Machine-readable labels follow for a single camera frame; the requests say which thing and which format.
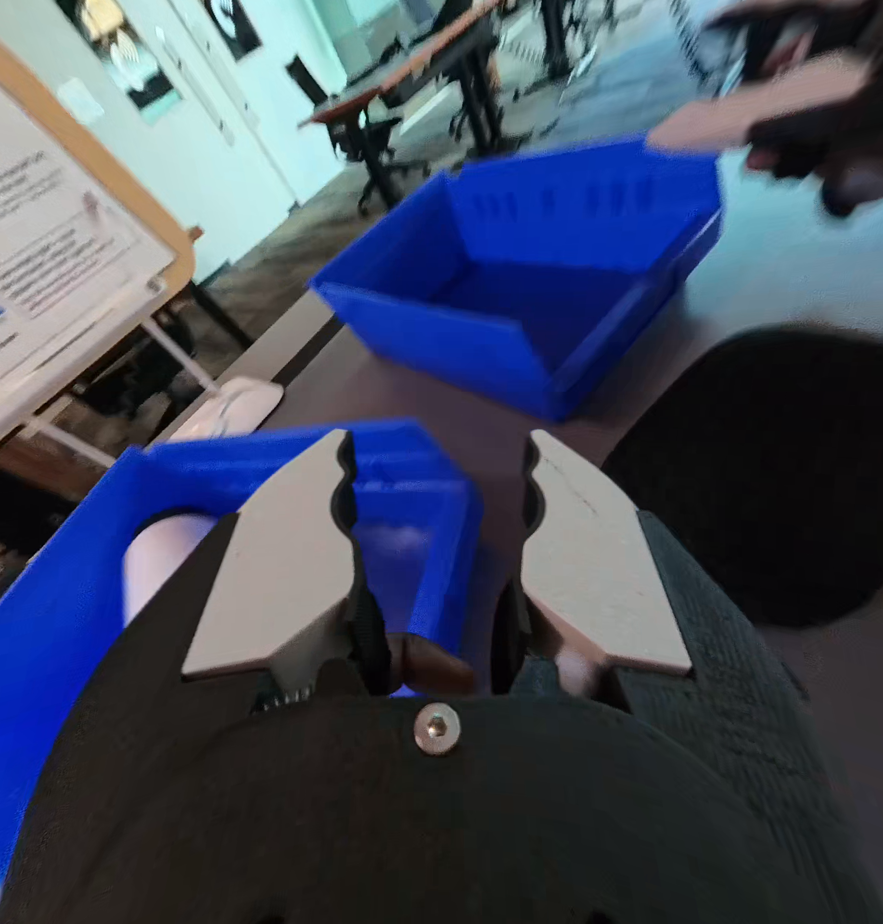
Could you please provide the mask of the black dimpled cushion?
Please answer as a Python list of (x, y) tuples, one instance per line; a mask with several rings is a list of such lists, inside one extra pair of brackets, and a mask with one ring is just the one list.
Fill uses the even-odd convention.
[(752, 622), (840, 620), (883, 589), (883, 339), (736, 335), (666, 389), (602, 470)]

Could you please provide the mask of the white door with window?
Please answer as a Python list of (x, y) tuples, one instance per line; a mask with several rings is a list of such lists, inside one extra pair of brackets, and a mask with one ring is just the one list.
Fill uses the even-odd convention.
[(122, 2), (55, 4), (148, 126), (155, 126), (181, 101), (181, 94), (127, 17)]
[(235, 71), (236, 62), (231, 54), (223, 51), (222, 39), (213, 39), (215, 28), (210, 25), (214, 17), (206, 14), (203, 2), (170, 1), (175, 15), (180, 19), (181, 25), (187, 31), (197, 52), (201, 55), (214, 79), (228, 98), (231, 106), (239, 113), (244, 127), (253, 137), (256, 146), (269, 163), (274, 174), (278, 177), (284, 192), (289, 198), (288, 211), (290, 212), (298, 203), (296, 193), (282, 163), (276, 156), (273, 147), (263, 137), (261, 120), (258, 113), (250, 103), (250, 99), (243, 92), (239, 78)]

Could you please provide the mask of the black office chair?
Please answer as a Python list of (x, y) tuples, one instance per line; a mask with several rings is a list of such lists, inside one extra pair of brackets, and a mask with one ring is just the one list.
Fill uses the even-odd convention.
[(70, 392), (102, 417), (125, 422), (133, 422), (149, 399), (164, 397), (170, 402), (163, 418), (168, 422), (201, 390), (154, 338), (136, 330), (85, 370)]
[[(295, 55), (291, 63), (286, 64), (285, 70), (315, 110), (338, 99), (335, 94), (327, 94), (299, 54)], [(372, 121), (367, 113), (367, 105), (365, 103), (364, 109), (352, 111), (350, 115), (340, 115), (332, 121), (316, 123), (326, 128), (334, 154), (342, 154), (350, 165), (366, 167), (368, 179), (356, 205), (362, 217), (369, 214), (370, 202), (376, 192), (384, 205), (391, 207), (390, 193), (395, 195), (399, 192), (392, 179), (393, 175), (405, 177), (412, 169), (406, 163), (394, 162), (396, 153), (389, 144), (392, 131), (401, 124), (401, 119)]]

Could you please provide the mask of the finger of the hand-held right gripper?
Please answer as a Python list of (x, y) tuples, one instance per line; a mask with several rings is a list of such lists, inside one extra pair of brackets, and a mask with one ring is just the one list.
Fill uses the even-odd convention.
[(732, 93), (691, 102), (651, 129), (647, 147), (670, 154), (720, 154), (746, 147), (758, 123), (844, 103), (872, 76), (862, 57), (816, 57)]

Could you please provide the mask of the blue plastic bin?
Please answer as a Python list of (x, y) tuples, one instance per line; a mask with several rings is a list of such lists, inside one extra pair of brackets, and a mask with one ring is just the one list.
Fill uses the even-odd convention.
[(376, 355), (551, 422), (717, 244), (717, 158), (628, 141), (442, 171), (310, 280)]
[[(124, 630), (123, 558), (169, 510), (222, 517), (335, 425), (127, 450), (0, 600), (0, 886), (46, 757)], [(415, 422), (353, 433), (355, 536), (389, 632), (458, 654), (483, 502)]]

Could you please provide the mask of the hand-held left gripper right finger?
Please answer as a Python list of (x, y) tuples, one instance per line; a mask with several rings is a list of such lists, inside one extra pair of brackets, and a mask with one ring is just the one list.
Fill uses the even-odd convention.
[(529, 434), (523, 477), (525, 537), (493, 620), (492, 691), (516, 691), (530, 661), (574, 697), (609, 697), (621, 670), (691, 678), (638, 507), (546, 431)]

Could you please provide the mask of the white plastic bottle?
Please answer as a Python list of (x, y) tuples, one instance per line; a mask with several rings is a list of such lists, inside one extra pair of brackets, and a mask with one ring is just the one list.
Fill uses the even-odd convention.
[(123, 616), (128, 627), (216, 526), (213, 514), (192, 507), (153, 514), (135, 531), (123, 557)]

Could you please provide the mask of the wooden desk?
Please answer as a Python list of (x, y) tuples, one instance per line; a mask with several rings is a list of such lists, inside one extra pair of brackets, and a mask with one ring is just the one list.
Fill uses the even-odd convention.
[[(376, 99), (393, 95), (399, 96), (402, 100), (411, 98), (421, 86), (435, 78), (442, 70), (454, 67), (455, 63), (461, 62), (468, 55), (468, 34), (501, 5), (501, 2), (495, 1), (472, 4), (452, 19), (444, 29), (434, 31), (424, 40), (417, 42), (409, 52), (397, 53), (387, 63), (377, 65), (370, 73), (355, 80), (349, 88), (336, 95), (336, 101), (314, 109), (308, 118), (299, 123), (299, 128), (332, 121), (341, 115), (350, 115), (352, 111), (364, 109), (365, 103), (368, 103), (368, 112), (370, 103)], [(412, 167), (411, 170), (421, 169), (424, 178), (431, 174), (431, 167), (427, 161), (398, 162), (394, 158), (394, 162), (406, 163)], [(395, 195), (390, 193), (389, 201), (391, 207), (385, 206), (388, 210), (401, 201), (401, 191)]]

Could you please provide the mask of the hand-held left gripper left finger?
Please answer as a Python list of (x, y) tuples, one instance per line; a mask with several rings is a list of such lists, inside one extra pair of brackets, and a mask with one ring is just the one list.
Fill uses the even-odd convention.
[(330, 430), (237, 511), (181, 672), (265, 671), (284, 697), (313, 692), (348, 659), (366, 690), (389, 690), (385, 622), (354, 534), (354, 435)]

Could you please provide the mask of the person's right hand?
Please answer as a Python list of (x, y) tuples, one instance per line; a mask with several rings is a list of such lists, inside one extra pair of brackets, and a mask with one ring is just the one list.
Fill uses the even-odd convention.
[(758, 122), (748, 138), (747, 169), (817, 179), (821, 207), (834, 218), (883, 200), (883, 78), (845, 102)]

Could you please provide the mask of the person's left hand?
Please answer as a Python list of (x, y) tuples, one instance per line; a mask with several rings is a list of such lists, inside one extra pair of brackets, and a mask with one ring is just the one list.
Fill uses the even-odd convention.
[(420, 696), (467, 696), (476, 690), (473, 668), (435, 642), (411, 633), (391, 633), (389, 691), (406, 687)]

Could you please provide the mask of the wooden sign board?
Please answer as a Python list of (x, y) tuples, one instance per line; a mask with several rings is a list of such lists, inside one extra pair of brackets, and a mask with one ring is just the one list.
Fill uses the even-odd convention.
[(176, 297), (192, 281), (195, 261), (187, 233), (101, 143), (66, 112), (50, 90), (9, 49), (0, 44), (0, 86), (29, 116), (51, 133), (80, 167), (112, 193), (124, 207), (174, 253), (173, 262), (159, 276), (161, 291), (128, 318), (103, 317), (99, 323), (73, 334), (47, 360), (32, 366), (18, 387), (0, 394), (0, 442), (57, 398), (96, 361), (105, 357), (143, 320)]

